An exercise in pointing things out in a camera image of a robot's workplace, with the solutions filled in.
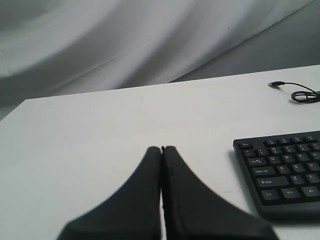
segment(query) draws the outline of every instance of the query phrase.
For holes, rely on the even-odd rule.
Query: black object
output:
[[[274,81],[270,82],[268,85],[270,87],[278,87],[280,85],[285,85],[285,84],[291,84],[291,85],[297,85],[299,87],[308,89],[309,91],[295,91],[291,94],[291,98],[293,101],[297,103],[316,103],[320,102],[320,91],[314,91],[309,87],[303,86],[299,83],[294,83],[294,82],[284,82],[284,81]]]
[[[175,147],[163,147],[162,151],[161,190],[167,240],[278,239],[268,222],[246,214],[204,185]]]
[[[319,141],[320,131],[233,141],[261,215],[286,221],[320,219]],[[248,156],[244,144],[252,146],[253,154]],[[268,155],[259,156],[261,151]]]
[[[100,206],[69,222],[58,240],[160,240],[161,151],[149,147],[126,183]]]

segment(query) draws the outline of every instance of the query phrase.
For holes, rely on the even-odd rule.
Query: ctrl key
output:
[[[279,194],[277,193],[277,190],[262,190],[261,191],[263,200],[265,201],[274,201],[280,199]]]
[[[289,185],[289,181],[285,176],[258,178],[256,181],[260,188],[272,188]]]

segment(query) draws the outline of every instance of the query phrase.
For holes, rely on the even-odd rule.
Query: desk surface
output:
[[[320,65],[24,101],[0,122],[0,239],[54,240],[149,146],[177,146],[212,190],[256,215],[233,140],[319,130],[320,103],[267,86],[320,90],[319,79]],[[320,224],[274,228],[282,240],[320,239]]]

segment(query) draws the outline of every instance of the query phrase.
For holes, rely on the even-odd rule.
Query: keyboard key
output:
[[[286,165],[277,166],[277,168],[278,168],[278,170],[279,170],[279,172],[281,174],[289,174],[289,173],[291,173],[290,169]]]
[[[308,152],[308,151],[310,151],[310,148],[308,147],[307,144],[299,144],[297,147],[298,147],[300,152]]]
[[[285,176],[258,178],[256,182],[260,188],[272,188],[289,185],[288,179]]]
[[[255,167],[252,168],[252,171],[255,176],[273,175],[276,173],[272,166]]]
[[[320,143],[312,143],[310,146],[315,151],[320,150]]]
[[[304,138],[307,142],[316,142],[317,139],[314,136],[306,136]]]
[[[257,152],[260,157],[269,155],[268,151],[265,148],[258,148]]]
[[[270,151],[273,155],[279,155],[282,154],[281,148],[280,147],[271,147]]]
[[[299,153],[299,154],[296,155],[296,157],[298,158],[298,160],[300,162],[306,162],[306,161],[310,160],[310,158],[305,153]]]
[[[267,147],[276,146],[277,145],[277,141],[275,141],[275,140],[267,140],[267,141],[264,142],[264,145],[266,145]]]
[[[292,141],[294,142],[294,143],[296,143],[296,144],[298,144],[298,143],[302,143],[304,140],[302,139],[302,137],[293,137],[292,138]]]
[[[320,166],[316,162],[307,163],[307,167],[312,172],[320,171]]]
[[[269,156],[268,159],[271,164],[281,164],[281,160],[278,156]]]
[[[286,199],[297,199],[300,198],[300,193],[294,187],[292,188],[282,188],[281,192]]]
[[[261,195],[264,200],[271,201],[271,200],[278,200],[280,199],[279,194],[277,193],[277,190],[262,190]]]
[[[314,160],[320,160],[320,152],[312,152],[311,153],[311,157],[314,159]]]
[[[244,156],[246,156],[247,158],[252,158],[256,156],[255,151],[253,150],[244,150],[243,153]]]
[[[290,178],[295,185],[305,184],[305,180],[300,175],[290,176]]]
[[[294,163],[296,161],[292,155],[283,155],[282,158],[287,164]]]
[[[304,173],[306,170],[304,168],[304,166],[302,166],[301,163],[299,164],[293,164],[291,165],[291,167],[293,168],[293,170],[296,172],[296,173]]]
[[[308,181],[309,181],[311,184],[320,183],[320,178],[319,178],[318,175],[315,174],[315,173],[307,174],[307,175],[305,175],[305,176],[306,176],[306,179],[308,179]]]
[[[248,160],[248,164],[250,166],[263,166],[263,165],[267,165],[266,160],[263,157],[258,157],[258,158],[249,158]]]
[[[283,149],[287,154],[292,154],[296,152],[294,146],[284,146]]]
[[[251,143],[241,143],[240,144],[240,149],[245,150],[245,149],[252,149],[252,144]]]
[[[301,189],[306,197],[320,196],[320,191],[316,186],[304,186]]]
[[[279,140],[279,143],[280,143],[280,144],[283,144],[283,145],[285,145],[285,144],[290,144],[290,140],[289,140],[289,138],[281,138],[281,139]]]

